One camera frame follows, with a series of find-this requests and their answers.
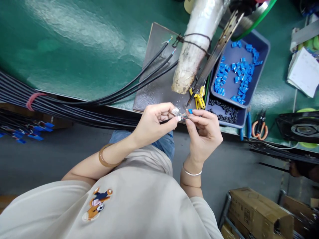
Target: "gray floor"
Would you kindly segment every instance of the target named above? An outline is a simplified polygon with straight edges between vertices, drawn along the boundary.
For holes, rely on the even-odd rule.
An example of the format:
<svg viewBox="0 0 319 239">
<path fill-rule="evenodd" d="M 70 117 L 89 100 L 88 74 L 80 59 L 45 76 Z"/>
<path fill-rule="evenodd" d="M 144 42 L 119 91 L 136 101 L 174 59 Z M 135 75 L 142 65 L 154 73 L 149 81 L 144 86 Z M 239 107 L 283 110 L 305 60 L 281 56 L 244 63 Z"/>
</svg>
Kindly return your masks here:
<svg viewBox="0 0 319 239">
<path fill-rule="evenodd" d="M 8 137 L 0 139 L 0 195 L 22 194 L 40 185 L 60 180 L 75 164 L 108 143 L 112 131 L 74 125 L 69 129 L 47 133 L 44 141 L 28 140 L 21 145 Z M 190 139 L 186 128 L 174 132 L 174 178 L 179 182 L 183 161 L 189 153 Z M 283 167 L 284 162 L 253 153 L 237 136 L 225 135 L 224 142 L 205 162 L 202 173 L 204 198 L 217 219 L 228 190 L 251 187 L 276 201 L 283 173 L 258 162 Z M 294 184 L 300 185 L 300 179 Z"/>
</svg>

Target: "orange-handled pliers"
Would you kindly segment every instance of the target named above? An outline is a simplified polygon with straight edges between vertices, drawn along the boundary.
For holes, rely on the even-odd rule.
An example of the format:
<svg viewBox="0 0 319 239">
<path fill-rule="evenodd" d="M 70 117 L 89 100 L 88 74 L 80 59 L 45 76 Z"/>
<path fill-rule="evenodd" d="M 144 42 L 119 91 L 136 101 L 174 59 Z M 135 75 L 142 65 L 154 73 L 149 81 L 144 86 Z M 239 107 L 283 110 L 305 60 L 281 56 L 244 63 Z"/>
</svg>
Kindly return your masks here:
<svg viewBox="0 0 319 239">
<path fill-rule="evenodd" d="M 265 140 L 268 136 L 268 126 L 265 123 L 265 119 L 266 111 L 262 110 L 258 116 L 258 120 L 252 125 L 252 136 L 260 141 Z"/>
</svg>

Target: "paper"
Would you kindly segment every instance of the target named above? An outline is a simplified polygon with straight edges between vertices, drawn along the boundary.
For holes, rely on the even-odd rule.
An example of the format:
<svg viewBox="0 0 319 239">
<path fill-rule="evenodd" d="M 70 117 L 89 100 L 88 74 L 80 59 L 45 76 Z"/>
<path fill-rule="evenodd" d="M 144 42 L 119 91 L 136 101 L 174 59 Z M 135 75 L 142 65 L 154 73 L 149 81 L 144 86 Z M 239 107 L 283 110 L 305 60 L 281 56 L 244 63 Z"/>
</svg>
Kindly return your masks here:
<svg viewBox="0 0 319 239">
<path fill-rule="evenodd" d="M 292 57 L 287 82 L 314 97 L 319 84 L 319 63 L 305 48 Z"/>
</svg>

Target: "yellow tool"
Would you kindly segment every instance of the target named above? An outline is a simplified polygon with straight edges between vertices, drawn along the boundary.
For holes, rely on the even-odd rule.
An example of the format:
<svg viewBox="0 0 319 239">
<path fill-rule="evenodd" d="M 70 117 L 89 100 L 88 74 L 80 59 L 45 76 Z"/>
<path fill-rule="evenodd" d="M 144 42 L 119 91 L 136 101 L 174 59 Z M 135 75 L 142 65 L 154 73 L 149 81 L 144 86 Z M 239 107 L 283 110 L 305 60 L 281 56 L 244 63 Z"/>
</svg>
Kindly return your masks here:
<svg viewBox="0 0 319 239">
<path fill-rule="evenodd" d="M 192 89 L 189 89 L 190 95 L 193 94 Z M 195 104 L 196 104 L 196 109 L 200 110 L 200 109 L 205 109 L 206 105 L 203 99 L 203 96 L 205 95 L 205 89 L 204 86 L 202 86 L 200 88 L 199 94 L 195 94 L 194 98 L 195 98 Z"/>
</svg>

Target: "hand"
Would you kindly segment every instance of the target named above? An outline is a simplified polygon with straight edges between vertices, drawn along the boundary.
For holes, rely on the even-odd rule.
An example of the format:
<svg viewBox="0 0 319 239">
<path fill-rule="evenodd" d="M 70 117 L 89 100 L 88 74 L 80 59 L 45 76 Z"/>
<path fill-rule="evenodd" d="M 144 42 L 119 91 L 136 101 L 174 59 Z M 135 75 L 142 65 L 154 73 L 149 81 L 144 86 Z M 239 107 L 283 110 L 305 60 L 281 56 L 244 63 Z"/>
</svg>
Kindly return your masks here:
<svg viewBox="0 0 319 239">
<path fill-rule="evenodd" d="M 187 113 L 187 115 L 186 126 L 190 136 L 190 159 L 194 162 L 204 163 L 223 141 L 218 118 L 206 110 L 193 110 L 193 114 Z"/>
<path fill-rule="evenodd" d="M 177 127 L 178 117 L 171 113 L 174 108 L 172 103 L 148 105 L 145 108 L 139 124 L 131 134 L 138 148 L 154 143 Z"/>
</svg>

